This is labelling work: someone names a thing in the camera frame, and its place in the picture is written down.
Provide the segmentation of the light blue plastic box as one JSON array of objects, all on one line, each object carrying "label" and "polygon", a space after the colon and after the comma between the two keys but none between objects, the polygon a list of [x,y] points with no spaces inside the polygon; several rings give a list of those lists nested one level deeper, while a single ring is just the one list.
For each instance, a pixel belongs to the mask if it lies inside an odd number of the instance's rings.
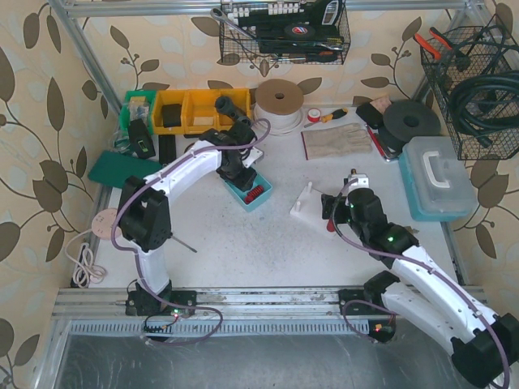
[{"label": "light blue plastic box", "polygon": [[272,194],[271,183],[260,173],[257,173],[252,188],[249,190],[241,191],[230,182],[225,182],[225,185],[226,189],[246,212],[254,211],[265,203]]}]

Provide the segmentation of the long red spring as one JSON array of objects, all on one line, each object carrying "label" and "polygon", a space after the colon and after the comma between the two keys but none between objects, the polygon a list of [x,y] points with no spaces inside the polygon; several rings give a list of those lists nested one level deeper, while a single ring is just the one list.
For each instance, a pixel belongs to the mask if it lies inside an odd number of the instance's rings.
[{"label": "long red spring", "polygon": [[252,190],[250,190],[246,197],[244,198],[244,203],[249,204],[256,200],[260,195],[264,193],[264,187],[261,185],[258,185],[254,187]]}]

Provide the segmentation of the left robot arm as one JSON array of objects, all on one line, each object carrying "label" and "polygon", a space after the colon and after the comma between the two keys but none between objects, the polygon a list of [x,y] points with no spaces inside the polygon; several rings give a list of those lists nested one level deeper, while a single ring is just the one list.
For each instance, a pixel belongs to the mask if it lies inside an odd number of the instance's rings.
[{"label": "left robot arm", "polygon": [[174,162],[143,179],[126,180],[110,240],[117,250],[134,255],[138,284],[157,301],[179,307],[159,296],[170,282],[163,249],[172,237],[170,206],[208,173],[220,171],[235,179],[243,171],[252,172],[243,165],[240,151],[254,148],[271,132],[269,120],[256,123],[264,124],[266,131],[251,143],[240,144],[222,131],[207,130]]}]

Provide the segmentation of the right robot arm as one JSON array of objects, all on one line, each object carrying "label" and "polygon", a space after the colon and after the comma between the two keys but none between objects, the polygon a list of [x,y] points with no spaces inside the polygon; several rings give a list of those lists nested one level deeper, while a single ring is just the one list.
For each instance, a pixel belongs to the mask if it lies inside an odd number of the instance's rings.
[{"label": "right robot arm", "polygon": [[518,320],[497,314],[469,294],[432,259],[406,228],[388,221],[364,177],[350,177],[339,194],[321,197],[323,218],[352,247],[385,271],[363,286],[362,304],[401,316],[450,356],[478,388],[510,388],[518,361]]}]

